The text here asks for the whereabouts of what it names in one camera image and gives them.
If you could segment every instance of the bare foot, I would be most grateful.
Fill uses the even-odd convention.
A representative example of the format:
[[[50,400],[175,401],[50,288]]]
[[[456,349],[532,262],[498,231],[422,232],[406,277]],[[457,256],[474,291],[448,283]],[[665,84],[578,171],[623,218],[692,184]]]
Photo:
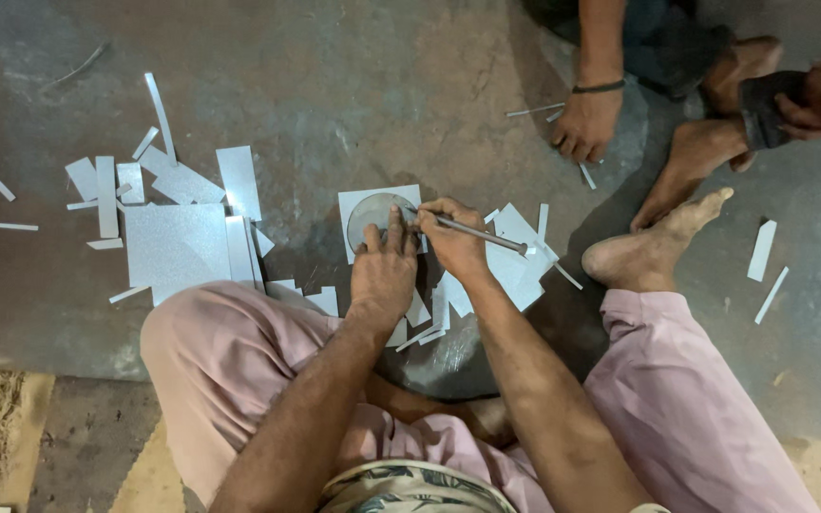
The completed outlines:
[[[714,168],[746,152],[741,120],[683,123],[673,133],[670,156],[645,203],[630,223],[630,232],[651,227],[688,200]]]
[[[375,372],[370,374],[364,389],[366,401],[379,406],[405,424],[413,424],[432,414],[458,417],[471,430],[474,438],[502,448],[516,440],[502,398],[445,404],[425,395],[395,386]]]
[[[724,187],[701,200],[681,204],[660,223],[639,234],[598,242],[582,255],[585,272],[607,288],[633,292],[676,292],[673,268],[692,236],[721,214],[734,189]]]
[[[702,80],[701,87],[715,111],[724,116],[740,111],[740,82],[774,73],[783,48],[778,38],[762,36],[733,43]]]

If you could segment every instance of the leg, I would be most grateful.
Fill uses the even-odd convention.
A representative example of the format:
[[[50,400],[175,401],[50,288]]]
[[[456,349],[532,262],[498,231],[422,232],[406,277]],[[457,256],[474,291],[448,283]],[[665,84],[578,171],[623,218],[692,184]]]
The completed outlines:
[[[167,445],[183,482],[205,505],[211,504],[227,468],[275,397],[339,323],[231,281],[184,290],[148,316],[142,358],[167,420]],[[460,469],[473,465],[474,471],[516,468],[511,459],[478,440],[508,443],[501,400],[445,405],[375,375],[366,393],[370,404],[360,404],[354,414],[336,462],[338,471],[382,457],[424,459]],[[421,428],[428,433],[425,439]],[[486,457],[499,463],[487,465]],[[491,477],[489,471],[475,475]]]
[[[537,23],[578,45],[577,0],[525,0]],[[623,66],[646,86],[682,98],[699,86],[730,45],[730,31],[706,29],[669,0],[630,0],[623,22]]]
[[[747,151],[739,119],[683,123],[673,133],[670,156],[630,223],[630,231],[654,225],[693,192],[719,165]]]
[[[585,388],[633,471],[672,511],[818,511],[762,415],[675,293],[672,270],[731,189],[587,250],[610,288],[610,350]]]

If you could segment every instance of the man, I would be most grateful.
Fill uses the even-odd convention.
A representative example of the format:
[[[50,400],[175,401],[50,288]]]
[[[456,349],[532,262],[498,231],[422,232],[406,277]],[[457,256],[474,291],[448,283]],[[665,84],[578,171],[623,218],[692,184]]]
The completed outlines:
[[[384,244],[367,228],[343,321],[234,282],[170,297],[145,321],[142,356],[183,481],[223,512],[817,511],[675,292],[673,266],[731,193],[588,249],[583,266],[610,288],[611,343],[584,389],[490,273],[484,241],[434,217],[483,229],[480,214],[422,204],[418,226],[471,298],[505,408],[440,405],[372,374],[417,273],[397,210]],[[506,414],[519,447],[477,439]]]
[[[733,39],[707,29],[670,0],[525,0],[539,24],[581,47],[576,85],[556,122],[553,144],[578,162],[598,162],[623,103],[623,72],[671,99],[701,86],[719,116],[737,113],[737,85],[767,75],[781,59],[776,38]],[[731,165],[746,169],[752,157]]]
[[[658,180],[630,223],[648,228],[683,203],[726,161],[797,139],[821,138],[821,61],[808,72],[779,71],[747,78],[736,86],[736,114],[724,120],[683,123],[673,134],[670,156]]]

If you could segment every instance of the metal sheet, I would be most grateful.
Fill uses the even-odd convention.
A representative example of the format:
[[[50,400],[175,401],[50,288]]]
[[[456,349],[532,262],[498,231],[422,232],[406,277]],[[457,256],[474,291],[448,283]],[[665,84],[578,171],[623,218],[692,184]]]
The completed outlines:
[[[8,187],[0,180],[0,192],[2,195],[6,197],[6,200],[13,202],[15,201],[15,194],[8,190]]]
[[[139,144],[138,148],[135,149],[135,152],[131,154],[132,160],[136,161],[139,157],[142,156],[144,150],[148,146],[151,146],[151,141],[154,140],[154,136],[157,135],[158,132],[160,131],[157,130],[157,127],[151,127],[148,130],[148,133],[144,134],[144,139],[142,139],[142,143]]]
[[[750,267],[746,272],[746,277],[756,281],[762,281],[765,276],[765,267],[768,265],[768,255],[772,251],[772,241],[774,231],[778,228],[775,221],[768,221],[759,227],[759,236],[755,239],[753,258],[750,259]]]
[[[256,248],[256,239],[253,233],[257,230],[252,226],[252,223],[245,224],[245,236],[249,239],[249,260],[252,263],[252,275],[256,280],[256,290],[265,294],[265,278],[262,276],[262,267],[258,264],[258,249]]]
[[[97,212],[100,219],[100,238],[120,236],[120,220],[116,214],[116,169],[112,157],[97,157]]]
[[[142,168],[157,175],[152,187],[178,204],[220,203],[226,193],[210,180],[180,163],[171,167],[164,152],[149,146],[139,159]]]
[[[146,288],[147,288],[146,286],[136,286],[134,288],[130,288],[129,290],[126,290],[125,292],[123,292],[121,294],[117,294],[113,297],[110,297],[109,298],[109,304],[113,304],[116,301],[120,301],[121,299],[125,299],[126,297],[129,297],[132,294],[138,294],[139,292],[142,292]]]
[[[87,243],[88,246],[94,249],[119,249],[122,247],[122,239],[110,238],[106,240],[92,240]]]
[[[130,206],[125,227],[130,286],[230,279],[222,204]]]
[[[348,221],[350,220],[350,214],[353,212],[354,207],[357,206],[359,202],[363,201],[364,198],[371,196],[372,194],[378,194],[379,192],[391,192],[393,194],[403,196],[405,199],[413,203],[414,206],[420,204],[419,185],[385,187],[382,189],[369,189],[366,191],[338,192],[337,207],[341,213],[341,233],[344,236],[344,252],[348,256],[348,264],[353,264],[354,261],[353,249],[350,248],[350,244],[348,243]],[[418,251],[418,253],[425,253],[422,246],[420,247],[420,251]]]
[[[129,185],[131,190],[122,193],[122,203],[144,203],[144,183],[142,183],[142,165],[137,162],[116,164],[116,173],[120,185]]]
[[[408,322],[410,322],[410,325],[413,328],[416,328],[420,324],[432,319],[430,313],[426,309],[426,305],[423,304],[423,298],[420,297],[420,293],[417,291],[417,288],[413,290],[413,298],[410,300],[410,307],[411,308],[404,317],[408,319]]]
[[[221,168],[223,188],[227,192],[227,203],[233,209],[234,215],[261,221],[262,209],[258,202],[252,149],[249,146],[238,146],[216,150],[215,153],[217,164]]]
[[[66,171],[84,201],[97,199],[97,170],[88,157],[67,165]]]
[[[230,279],[240,285],[256,288],[256,277],[252,271],[249,239],[245,234],[246,226],[243,216],[230,216],[224,221],[227,230],[227,256],[230,261]]]
[[[167,112],[163,109],[161,93],[157,90],[157,82],[154,81],[153,74],[145,73],[144,79],[148,82],[148,90],[151,92],[151,99],[154,100],[154,109],[157,111],[157,120],[161,123],[163,144],[167,150],[166,155],[169,158],[170,167],[176,167],[176,149],[173,147],[173,137],[170,135],[170,123],[167,123]]]
[[[36,232],[40,229],[37,225],[16,225],[14,223],[0,223],[0,228],[7,228],[9,230],[27,230],[29,232]]]

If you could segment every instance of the wrist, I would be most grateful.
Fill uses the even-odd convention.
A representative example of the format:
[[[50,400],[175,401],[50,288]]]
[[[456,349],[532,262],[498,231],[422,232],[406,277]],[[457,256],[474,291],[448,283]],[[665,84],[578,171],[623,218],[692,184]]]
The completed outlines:
[[[376,339],[384,336],[387,340],[398,326],[403,314],[389,313],[377,304],[369,301],[354,302],[344,316],[345,323],[356,326],[364,332],[370,333]]]

